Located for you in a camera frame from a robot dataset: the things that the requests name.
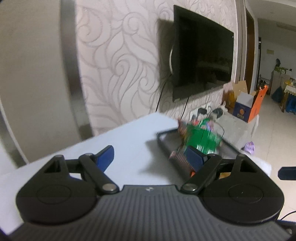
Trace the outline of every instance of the cardboard box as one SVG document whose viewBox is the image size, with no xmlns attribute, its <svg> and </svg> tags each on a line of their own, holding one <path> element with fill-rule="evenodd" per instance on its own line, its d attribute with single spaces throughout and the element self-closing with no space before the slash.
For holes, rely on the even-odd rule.
<svg viewBox="0 0 296 241">
<path fill-rule="evenodd" d="M 256 91 L 248 94 L 245 81 L 239 81 L 237 84 L 233 84 L 236 102 L 232 114 L 245 122 L 253 120 L 259 114 L 267 89 L 268 87 L 266 86 L 263 90 L 258 91 L 258 94 Z"/>
<path fill-rule="evenodd" d="M 241 94 L 243 94 L 243 96 L 246 95 L 246 93 L 241 93 L 235 102 L 233 115 L 245 122 L 253 120 L 254 117 L 259 114 L 267 89 L 268 87 L 266 86 L 263 90 L 259 90 L 256 96 L 247 94 L 249 98 L 240 98 Z"/>
</svg>

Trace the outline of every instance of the logo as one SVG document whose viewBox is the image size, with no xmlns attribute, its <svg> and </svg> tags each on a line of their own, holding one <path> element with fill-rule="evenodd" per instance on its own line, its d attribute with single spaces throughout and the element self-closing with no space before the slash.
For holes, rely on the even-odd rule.
<svg viewBox="0 0 296 241">
<path fill-rule="evenodd" d="M 148 192 L 152 192 L 154 190 L 154 188 L 153 187 L 148 187 L 148 188 L 145 188 L 145 190 L 148 191 Z"/>
</svg>

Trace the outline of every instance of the swirl pattern wallpaper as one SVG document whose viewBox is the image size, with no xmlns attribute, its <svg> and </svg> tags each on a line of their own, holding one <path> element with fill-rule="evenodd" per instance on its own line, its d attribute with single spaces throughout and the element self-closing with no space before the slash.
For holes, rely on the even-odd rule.
<svg viewBox="0 0 296 241">
<path fill-rule="evenodd" d="M 174 41 L 173 5 L 197 12 L 234 33 L 231 79 L 237 64 L 235 0 L 77 0 L 76 34 L 81 84 L 95 135 L 158 111 L 182 115 L 186 100 L 172 102 L 169 54 Z M 223 89 L 189 98 L 185 118 Z"/>
</svg>

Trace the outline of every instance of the white floor tile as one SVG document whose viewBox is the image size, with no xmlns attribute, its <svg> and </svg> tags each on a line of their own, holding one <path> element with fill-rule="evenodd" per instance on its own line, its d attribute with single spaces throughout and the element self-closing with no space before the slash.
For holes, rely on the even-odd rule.
<svg viewBox="0 0 296 241">
<path fill-rule="evenodd" d="M 265 96 L 259 113 L 259 125 L 253 137 L 255 156 L 272 165 L 271 178 L 281 188 L 285 205 L 280 218 L 296 210 L 296 181 L 277 177 L 284 166 L 296 166 L 296 115 L 281 112 L 279 104 Z M 296 221 L 296 213 L 285 220 Z"/>
</svg>

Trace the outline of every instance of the ceiling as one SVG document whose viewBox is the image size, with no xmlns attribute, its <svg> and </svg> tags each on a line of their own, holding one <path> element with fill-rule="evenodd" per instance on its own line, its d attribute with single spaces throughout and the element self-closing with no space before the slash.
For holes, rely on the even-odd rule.
<svg viewBox="0 0 296 241">
<path fill-rule="evenodd" d="M 247 0 L 257 18 L 296 26 L 296 0 Z"/>
</svg>

